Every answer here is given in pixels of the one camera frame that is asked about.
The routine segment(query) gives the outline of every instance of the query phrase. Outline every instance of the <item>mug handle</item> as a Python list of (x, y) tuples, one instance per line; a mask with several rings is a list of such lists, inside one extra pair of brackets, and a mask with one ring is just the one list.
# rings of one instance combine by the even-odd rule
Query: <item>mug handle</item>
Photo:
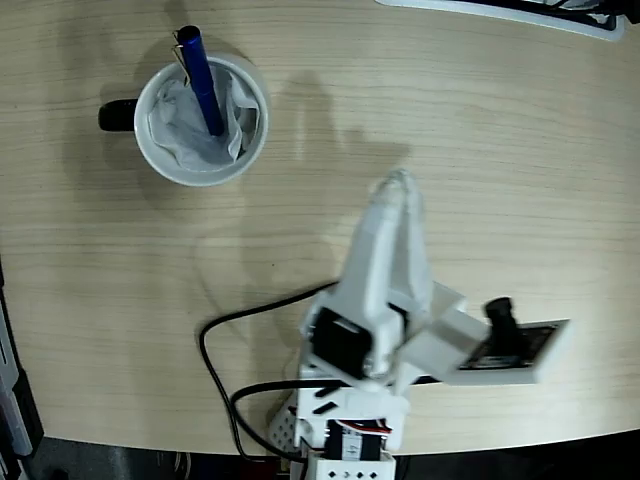
[(105, 132), (133, 132), (136, 98), (105, 103), (98, 112), (98, 125)]

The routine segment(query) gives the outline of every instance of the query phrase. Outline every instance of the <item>robotic arm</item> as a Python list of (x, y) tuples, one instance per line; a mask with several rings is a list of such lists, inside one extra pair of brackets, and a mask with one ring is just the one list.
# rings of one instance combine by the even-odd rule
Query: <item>robotic arm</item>
[[(536, 383), (567, 337), (568, 320), (518, 326), (508, 298), (485, 306), (491, 325), (467, 315), (464, 296), (432, 279), (422, 218), (414, 179), (391, 172), (356, 229), (340, 281), (317, 294), (302, 323), (300, 378), (349, 385), (298, 390), (271, 423), (272, 440), (308, 457), (306, 480), (393, 479), (388, 450), (400, 448), (416, 380)], [(301, 473), (294, 468), (291, 478)]]

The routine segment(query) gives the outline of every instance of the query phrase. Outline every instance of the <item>pen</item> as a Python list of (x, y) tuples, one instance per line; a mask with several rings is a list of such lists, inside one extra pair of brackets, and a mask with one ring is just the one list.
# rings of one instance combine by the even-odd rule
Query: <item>pen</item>
[(191, 83), (191, 89), (198, 99), (207, 129), (211, 135), (219, 137), (224, 133), (224, 122), (213, 89), (213, 77), (211, 70), (209, 70), (200, 29), (195, 25), (182, 27), (176, 34), (176, 40), (179, 50), (182, 52), (184, 68)]

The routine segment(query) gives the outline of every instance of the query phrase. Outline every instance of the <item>white mug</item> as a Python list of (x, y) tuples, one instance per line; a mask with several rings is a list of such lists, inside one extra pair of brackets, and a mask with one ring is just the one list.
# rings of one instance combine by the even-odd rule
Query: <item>white mug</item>
[(156, 103), (160, 87), (169, 80), (184, 78), (184, 71), (178, 63), (167, 65), (156, 73), (144, 86), (137, 101), (116, 100), (109, 102), (103, 105), (99, 114), (100, 128), (111, 132), (133, 130), (138, 147), (149, 165), (163, 177), (190, 187), (219, 185), (243, 173), (260, 155), (269, 130), (271, 109), (269, 93), (258, 69), (244, 58), (229, 53), (207, 55), (207, 60), (209, 63), (219, 65), (240, 77), (255, 95), (260, 107), (256, 133), (246, 151), (232, 165), (211, 172), (186, 170), (178, 164), (173, 154), (152, 140), (147, 117)]

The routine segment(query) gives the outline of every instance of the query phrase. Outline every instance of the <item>wood grain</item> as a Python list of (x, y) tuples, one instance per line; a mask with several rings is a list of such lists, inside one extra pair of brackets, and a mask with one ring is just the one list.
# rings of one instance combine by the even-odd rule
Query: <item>wood grain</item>
[[(195, 332), (336, 276), (371, 185), (425, 194), (439, 281), (470, 311), (571, 318), (549, 381), (412, 392), (404, 452), (640, 427), (640, 30), (620, 43), (372, 0), (8, 0), (0, 254), (48, 435), (233, 452)], [(99, 106), (135, 97), (194, 22), (264, 73), (273, 124), (227, 185), (156, 175)], [(230, 390), (291, 376), (306, 305), (218, 329)], [(273, 398), (248, 403), (264, 423)]]

